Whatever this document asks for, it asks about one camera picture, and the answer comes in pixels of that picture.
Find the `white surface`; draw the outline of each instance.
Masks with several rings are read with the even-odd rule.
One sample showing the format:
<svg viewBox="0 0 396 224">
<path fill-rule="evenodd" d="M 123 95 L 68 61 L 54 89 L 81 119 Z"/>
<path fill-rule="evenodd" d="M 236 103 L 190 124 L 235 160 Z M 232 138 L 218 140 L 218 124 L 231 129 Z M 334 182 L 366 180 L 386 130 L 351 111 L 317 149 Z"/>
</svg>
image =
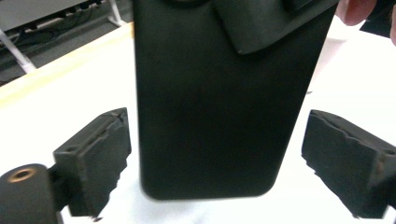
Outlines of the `white surface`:
<svg viewBox="0 0 396 224">
<path fill-rule="evenodd" d="M 133 153 L 99 223 L 393 223 L 393 209 L 383 220 L 353 218 L 301 157 L 311 108 L 344 117 L 396 145 L 396 48 L 388 39 L 364 33 L 344 42 L 329 39 L 273 189 L 258 198 L 219 201 L 160 203 L 142 192 L 132 53 L 131 41 L 128 48 L 106 53 L 130 55 L 116 60 L 117 70 L 98 57 L 97 72 L 80 68 L 12 104 L 0 104 L 0 174 L 33 162 L 50 167 L 52 151 L 71 135 L 99 114 L 128 106 Z M 63 216 L 66 224 L 92 222 L 70 217 L 67 209 Z"/>
</svg>

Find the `finger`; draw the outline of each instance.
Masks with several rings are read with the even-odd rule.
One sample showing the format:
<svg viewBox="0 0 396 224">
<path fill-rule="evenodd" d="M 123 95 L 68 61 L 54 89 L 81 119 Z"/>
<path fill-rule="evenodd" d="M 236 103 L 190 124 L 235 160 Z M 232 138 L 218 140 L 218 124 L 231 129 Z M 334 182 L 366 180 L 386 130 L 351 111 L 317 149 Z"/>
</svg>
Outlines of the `finger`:
<svg viewBox="0 0 396 224">
<path fill-rule="evenodd" d="M 357 25 L 367 19 L 375 4 L 376 0 L 341 0 L 335 14 L 346 25 Z"/>
<path fill-rule="evenodd" d="M 396 46 L 396 5 L 393 7 L 392 29 L 390 30 L 390 39 L 392 39 L 393 44 Z"/>
</svg>

